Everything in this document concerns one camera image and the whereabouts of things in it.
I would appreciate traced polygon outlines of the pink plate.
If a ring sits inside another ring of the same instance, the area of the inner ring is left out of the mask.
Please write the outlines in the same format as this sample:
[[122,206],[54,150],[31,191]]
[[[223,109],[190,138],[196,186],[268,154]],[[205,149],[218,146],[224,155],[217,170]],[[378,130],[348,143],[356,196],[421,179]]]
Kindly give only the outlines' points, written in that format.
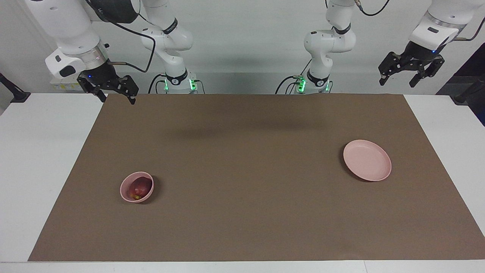
[[343,159],[350,172],[369,182],[385,180],[393,169],[386,151],[367,140],[348,142],[343,149]]

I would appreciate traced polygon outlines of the dark background equipment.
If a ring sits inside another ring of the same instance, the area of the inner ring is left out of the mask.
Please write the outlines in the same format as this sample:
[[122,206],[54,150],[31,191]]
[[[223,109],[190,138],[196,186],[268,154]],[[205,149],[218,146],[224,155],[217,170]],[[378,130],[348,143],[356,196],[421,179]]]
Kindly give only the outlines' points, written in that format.
[[[473,55],[454,73],[453,76],[445,83],[445,85],[438,90],[436,95],[449,96],[452,99],[452,95],[458,93],[456,85],[453,83],[452,77],[454,76],[480,76],[485,73],[485,43],[475,51]],[[474,105],[458,104],[453,99],[452,101],[461,106],[468,106],[473,114],[478,118],[480,123],[485,126],[485,107],[476,107]]]

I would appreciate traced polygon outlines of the black pole stand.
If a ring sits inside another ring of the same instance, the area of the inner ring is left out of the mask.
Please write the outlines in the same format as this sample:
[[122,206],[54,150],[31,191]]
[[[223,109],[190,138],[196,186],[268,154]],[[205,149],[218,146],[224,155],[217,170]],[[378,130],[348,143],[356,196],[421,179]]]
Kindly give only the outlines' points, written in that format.
[[458,89],[452,99],[458,104],[485,107],[485,73],[480,76],[454,76],[453,83]]

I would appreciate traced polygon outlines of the black clamp stand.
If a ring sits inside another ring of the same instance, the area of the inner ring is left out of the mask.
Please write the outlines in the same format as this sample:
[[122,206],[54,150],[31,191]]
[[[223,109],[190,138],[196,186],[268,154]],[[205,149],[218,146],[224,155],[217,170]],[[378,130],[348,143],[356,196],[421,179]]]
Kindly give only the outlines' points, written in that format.
[[13,99],[11,100],[11,103],[26,102],[26,100],[31,95],[31,92],[26,92],[23,89],[19,88],[16,84],[7,79],[2,73],[0,73],[0,83],[2,83],[5,88],[7,88],[7,90],[12,93]]

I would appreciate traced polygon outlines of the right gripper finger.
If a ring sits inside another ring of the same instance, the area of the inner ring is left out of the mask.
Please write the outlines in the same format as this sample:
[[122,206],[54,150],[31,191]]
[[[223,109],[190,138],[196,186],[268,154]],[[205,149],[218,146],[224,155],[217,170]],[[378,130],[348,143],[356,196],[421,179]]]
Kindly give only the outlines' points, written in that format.
[[86,94],[92,94],[97,97],[102,103],[107,99],[106,95],[98,85],[92,85],[83,74],[79,74],[77,82]]
[[118,81],[118,94],[124,95],[131,105],[134,105],[136,102],[136,96],[138,95],[139,87],[132,79],[130,75],[125,75],[123,77],[119,77]]

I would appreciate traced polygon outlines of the pink bowl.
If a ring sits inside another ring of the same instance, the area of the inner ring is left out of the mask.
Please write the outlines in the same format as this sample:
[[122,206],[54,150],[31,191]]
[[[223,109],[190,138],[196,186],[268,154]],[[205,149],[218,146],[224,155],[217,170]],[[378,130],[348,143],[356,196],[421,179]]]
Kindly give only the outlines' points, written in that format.
[[[152,181],[151,190],[144,198],[142,198],[140,200],[133,200],[132,198],[129,197],[128,190],[129,190],[131,183],[139,177],[147,177],[147,178],[151,179],[151,181]],[[125,201],[130,202],[130,203],[141,203],[141,202],[146,201],[151,196],[153,190],[154,190],[154,179],[153,179],[153,177],[149,173],[146,173],[146,172],[135,172],[135,173],[128,175],[123,180],[123,182],[120,185],[119,192],[120,192],[121,197]]]

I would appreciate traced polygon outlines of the brown table mat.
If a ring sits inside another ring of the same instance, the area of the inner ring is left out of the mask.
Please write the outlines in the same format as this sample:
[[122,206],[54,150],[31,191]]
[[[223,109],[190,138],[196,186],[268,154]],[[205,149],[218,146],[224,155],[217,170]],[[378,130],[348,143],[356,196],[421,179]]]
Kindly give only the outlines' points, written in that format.
[[[345,165],[353,140],[393,169]],[[120,195],[135,172],[151,196]],[[111,94],[29,261],[485,259],[485,237],[402,95]]]

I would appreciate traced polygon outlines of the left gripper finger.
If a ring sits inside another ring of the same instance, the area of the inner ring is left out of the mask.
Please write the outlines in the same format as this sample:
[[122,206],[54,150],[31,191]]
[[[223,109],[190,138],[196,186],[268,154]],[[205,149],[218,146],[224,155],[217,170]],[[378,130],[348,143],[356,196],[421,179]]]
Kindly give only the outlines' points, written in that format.
[[405,57],[403,55],[396,54],[395,52],[389,52],[378,66],[381,76],[379,84],[385,85],[391,75],[402,72],[404,70],[402,68],[404,61]]
[[412,60],[411,70],[417,71],[417,74],[410,80],[410,87],[414,88],[422,79],[435,76],[444,62],[442,56],[437,56],[431,61]]

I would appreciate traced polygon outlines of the dark red apple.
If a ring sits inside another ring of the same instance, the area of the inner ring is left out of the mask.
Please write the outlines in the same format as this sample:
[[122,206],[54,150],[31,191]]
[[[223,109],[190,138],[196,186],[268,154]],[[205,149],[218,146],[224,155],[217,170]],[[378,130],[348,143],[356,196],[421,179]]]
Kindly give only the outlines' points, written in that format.
[[140,200],[144,198],[152,188],[152,180],[147,177],[139,177],[135,179],[128,190],[129,197],[133,200]]

